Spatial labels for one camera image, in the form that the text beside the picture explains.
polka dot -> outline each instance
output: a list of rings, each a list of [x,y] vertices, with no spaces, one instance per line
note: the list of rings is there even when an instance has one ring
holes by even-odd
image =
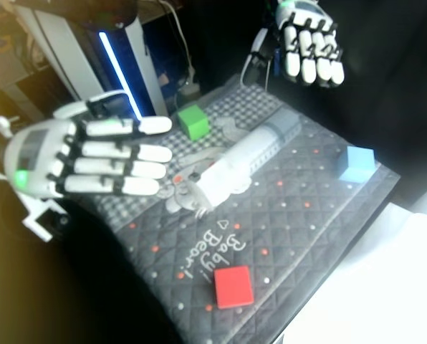
[[[180,175],[177,175],[177,176],[173,177],[173,183],[174,183],[174,184],[178,184],[178,183],[180,183],[182,180],[183,180],[183,177],[182,177],[182,176],[180,176]]]

checkered pattern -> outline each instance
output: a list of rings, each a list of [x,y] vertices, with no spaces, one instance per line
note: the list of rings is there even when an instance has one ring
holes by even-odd
[[[258,87],[237,88],[205,111],[210,118],[234,116],[238,127],[251,130],[281,105]],[[339,181],[337,157],[347,143],[303,115],[300,120],[301,133],[253,176],[250,189],[201,220],[186,210],[170,215],[157,199],[119,198],[105,214],[110,224],[114,216],[115,225],[124,224],[114,227],[117,237],[186,343],[272,342],[398,181],[380,164],[365,184]],[[181,133],[162,142],[174,150],[175,161],[202,148],[233,144],[218,128],[195,143]],[[178,169],[174,162],[169,178]],[[233,237],[245,246],[202,248],[198,243],[207,231],[222,243]],[[248,266],[253,305],[216,307],[209,282],[213,271],[200,256],[212,262],[219,250],[222,259],[216,256],[211,270]],[[195,253],[188,267],[187,257]]]
[[[202,151],[205,148],[228,148],[234,144],[224,137],[221,128],[214,125],[215,119],[218,117],[233,117],[236,119],[238,128],[251,130],[281,105],[280,100],[263,92],[256,85],[248,88],[235,87],[225,97],[204,109],[211,124],[211,132],[207,136],[193,142],[180,130],[177,130],[158,143],[171,149],[174,157],[166,166],[168,169],[167,176],[160,183],[163,185],[171,183],[172,178],[182,169],[178,164],[178,158]],[[158,203],[160,198],[157,196],[94,196],[93,201],[96,204],[97,212],[105,217],[105,221],[116,232]]]

cube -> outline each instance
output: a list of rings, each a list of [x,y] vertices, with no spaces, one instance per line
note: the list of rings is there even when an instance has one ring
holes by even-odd
[[[340,156],[337,166],[341,181],[365,183],[376,172],[374,151],[349,146]]]
[[[183,132],[195,141],[209,132],[207,115],[199,106],[193,105],[178,113]]]
[[[220,310],[250,305],[254,302],[249,267],[217,269],[214,275],[216,301]]]

light blue block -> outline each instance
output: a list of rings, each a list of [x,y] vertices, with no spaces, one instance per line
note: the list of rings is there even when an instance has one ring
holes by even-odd
[[[347,147],[338,161],[341,181],[365,183],[376,171],[374,151],[367,148]]]

robotic hand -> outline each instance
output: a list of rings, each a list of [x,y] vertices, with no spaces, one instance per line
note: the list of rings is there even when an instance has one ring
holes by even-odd
[[[252,70],[267,65],[274,56],[285,77],[305,85],[339,86],[344,81],[342,50],[336,42],[337,25],[315,0],[280,0],[275,32],[262,29],[255,38],[242,70],[241,82]]]
[[[54,119],[19,131],[8,144],[4,168],[17,191],[37,199],[69,194],[153,195],[172,152],[136,144],[165,133],[165,117],[137,120],[124,91],[58,109]]]

